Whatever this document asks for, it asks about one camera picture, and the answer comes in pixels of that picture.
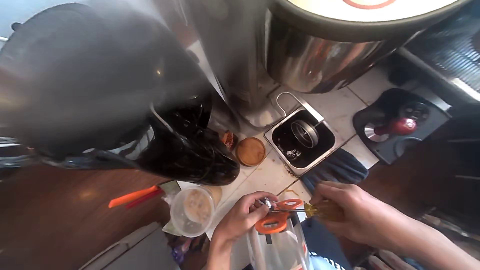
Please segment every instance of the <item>stainless steel container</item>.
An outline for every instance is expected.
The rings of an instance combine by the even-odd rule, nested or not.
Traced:
[[[384,41],[354,43],[314,37],[275,16],[270,17],[265,68],[273,79],[299,92],[325,93],[346,86],[373,64],[372,56],[378,55],[385,44]],[[406,40],[399,40],[397,46]]]
[[[311,2],[301,1],[312,8],[304,10],[289,0],[275,0],[265,16],[264,66],[274,80],[303,93],[347,86],[417,31],[444,19],[467,1],[453,0],[426,14],[386,22],[327,18],[315,14],[318,2]]]

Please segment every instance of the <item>plastic lid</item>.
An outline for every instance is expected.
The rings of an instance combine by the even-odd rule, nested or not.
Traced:
[[[203,234],[212,223],[215,206],[210,194],[201,187],[180,191],[170,207],[175,229],[186,237]]]

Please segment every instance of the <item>scissors handle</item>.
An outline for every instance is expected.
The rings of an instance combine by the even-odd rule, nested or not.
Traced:
[[[288,199],[276,204],[275,210],[294,210],[303,205],[300,199]],[[288,212],[273,212],[255,224],[255,229],[262,234],[279,233],[287,227]]]

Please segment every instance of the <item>blue cloth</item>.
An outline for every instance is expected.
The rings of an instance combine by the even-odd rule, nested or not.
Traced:
[[[300,177],[310,193],[321,181],[334,181],[345,184],[358,184],[368,176],[368,169],[352,154],[337,149],[325,160]]]

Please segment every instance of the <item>wooden lid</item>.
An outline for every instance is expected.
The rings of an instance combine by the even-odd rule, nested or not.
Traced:
[[[237,147],[237,158],[243,165],[256,166],[262,163],[265,156],[265,145],[261,140],[249,137],[239,142]]]

